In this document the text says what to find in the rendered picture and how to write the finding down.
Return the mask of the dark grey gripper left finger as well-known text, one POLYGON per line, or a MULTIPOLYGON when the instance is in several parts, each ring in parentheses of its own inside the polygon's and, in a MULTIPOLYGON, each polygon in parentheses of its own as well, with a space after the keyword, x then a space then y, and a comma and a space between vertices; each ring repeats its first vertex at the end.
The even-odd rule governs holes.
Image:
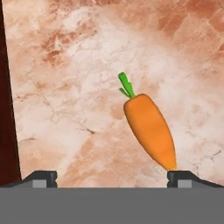
POLYGON ((25 179, 4 185, 5 187, 16 188, 56 188, 58 173, 56 171, 34 171, 25 179))

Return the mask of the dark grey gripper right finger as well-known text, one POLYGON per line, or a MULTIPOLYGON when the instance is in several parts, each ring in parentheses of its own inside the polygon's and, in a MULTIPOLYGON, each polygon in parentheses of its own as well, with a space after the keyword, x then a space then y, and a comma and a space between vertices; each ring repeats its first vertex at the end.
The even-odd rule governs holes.
POLYGON ((167 179, 168 188, 223 188, 223 185, 201 179, 190 171, 168 171, 167 179))

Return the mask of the orange carrot with green top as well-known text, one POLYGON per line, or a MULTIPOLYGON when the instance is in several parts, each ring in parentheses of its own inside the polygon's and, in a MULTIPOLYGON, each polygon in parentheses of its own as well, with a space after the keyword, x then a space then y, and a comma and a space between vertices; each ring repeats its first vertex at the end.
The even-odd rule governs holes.
POLYGON ((151 158, 167 171, 177 169, 172 134, 158 106, 147 94, 134 94, 132 83, 124 72, 118 74, 119 90, 129 99, 123 105, 128 124, 151 158))

